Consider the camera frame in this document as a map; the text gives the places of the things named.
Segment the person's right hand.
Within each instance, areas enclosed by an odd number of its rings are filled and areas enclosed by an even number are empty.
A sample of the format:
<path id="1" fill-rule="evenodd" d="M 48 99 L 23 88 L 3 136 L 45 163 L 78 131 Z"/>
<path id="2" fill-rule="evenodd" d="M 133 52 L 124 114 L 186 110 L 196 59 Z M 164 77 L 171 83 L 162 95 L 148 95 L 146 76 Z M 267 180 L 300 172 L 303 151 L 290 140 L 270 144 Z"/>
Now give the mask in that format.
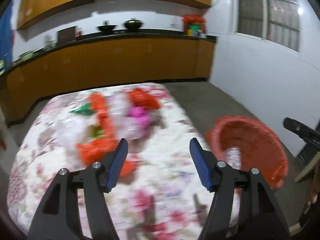
<path id="1" fill-rule="evenodd" d="M 317 202 L 317 195 L 320 191 L 320 181 L 319 181 L 319 163 L 316 165 L 315 173 L 308 191 L 307 203 L 315 204 Z"/>

